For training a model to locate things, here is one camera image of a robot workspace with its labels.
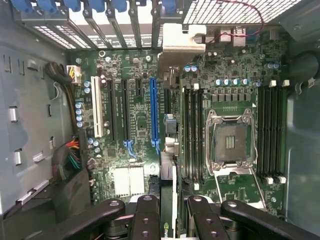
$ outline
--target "screw hole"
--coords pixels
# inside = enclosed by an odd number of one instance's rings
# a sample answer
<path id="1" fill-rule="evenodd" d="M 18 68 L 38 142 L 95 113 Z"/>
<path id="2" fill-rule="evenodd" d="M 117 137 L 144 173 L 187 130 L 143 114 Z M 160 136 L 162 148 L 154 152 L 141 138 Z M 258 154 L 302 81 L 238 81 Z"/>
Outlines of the screw hole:
<path id="1" fill-rule="evenodd" d="M 141 235 L 142 235 L 143 237 L 147 238 L 147 237 L 149 236 L 149 233 L 148 233 L 148 231 L 143 231 L 143 232 L 141 233 Z"/>
<path id="2" fill-rule="evenodd" d="M 216 231 L 212 231 L 211 236 L 214 238 L 217 238 L 219 236 L 219 234 Z"/>

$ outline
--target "green circuit board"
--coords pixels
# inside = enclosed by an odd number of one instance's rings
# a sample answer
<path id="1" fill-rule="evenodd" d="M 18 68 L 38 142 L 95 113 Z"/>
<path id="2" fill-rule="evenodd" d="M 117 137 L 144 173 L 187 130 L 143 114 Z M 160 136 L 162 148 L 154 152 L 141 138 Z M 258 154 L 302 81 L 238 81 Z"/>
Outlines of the green circuit board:
<path id="1" fill-rule="evenodd" d="M 165 148 L 165 118 L 166 106 L 177 119 L 183 135 L 181 138 L 181 176 L 186 179 L 185 130 L 184 124 L 191 120 L 191 105 L 185 105 L 182 89 L 186 85 L 199 83 L 202 89 L 201 104 L 203 127 L 210 110 L 215 110 L 219 116 L 242 115 L 249 109 L 254 119 L 247 129 L 249 135 L 246 143 L 247 157 L 251 158 L 251 142 L 257 141 L 257 112 L 259 111 L 257 82 L 264 84 L 272 79 L 280 80 L 283 70 L 279 67 L 269 68 L 268 63 L 281 65 L 281 57 L 287 51 L 287 40 L 281 36 L 280 40 L 270 41 L 267 34 L 259 36 L 245 47 L 230 45 L 215 45 L 208 47 L 205 54 L 196 57 L 190 65 L 197 66 L 196 72 L 182 72 L 180 76 L 180 90 L 170 89 L 165 93 L 163 82 L 158 79 L 157 86 L 157 127 L 159 133 L 159 149 Z M 81 81 L 75 85 L 75 99 L 83 103 L 83 127 L 88 139 L 98 140 L 98 145 L 88 143 L 90 165 L 89 171 L 94 179 L 92 186 L 93 204 L 98 204 L 108 198 L 119 198 L 128 202 L 131 196 L 148 193 L 150 176 L 159 175 L 159 155 L 152 144 L 150 77 L 157 77 L 157 55 L 159 52 L 151 50 L 116 50 L 106 51 L 103 57 L 98 52 L 75 52 L 72 54 L 72 64 L 76 58 L 81 58 Z M 85 82 L 92 77 L 105 76 L 106 82 L 100 84 L 100 100 L 102 106 L 103 136 L 95 137 L 93 118 L 92 90 L 89 93 Z M 228 85 L 223 81 L 229 79 Z M 237 85 L 232 80 L 239 79 Z M 209 174 L 205 155 L 202 155 L 202 180 L 199 189 L 195 190 L 194 183 L 190 185 L 192 194 L 209 196 L 215 203 L 220 203 L 217 182 Z M 255 203 L 261 200 L 258 186 L 252 175 L 219 176 L 217 178 L 222 200 L 241 200 Z M 265 199 L 267 210 L 277 215 L 282 209 L 284 185 L 273 183 L 266 185 L 259 181 L 261 192 Z"/>

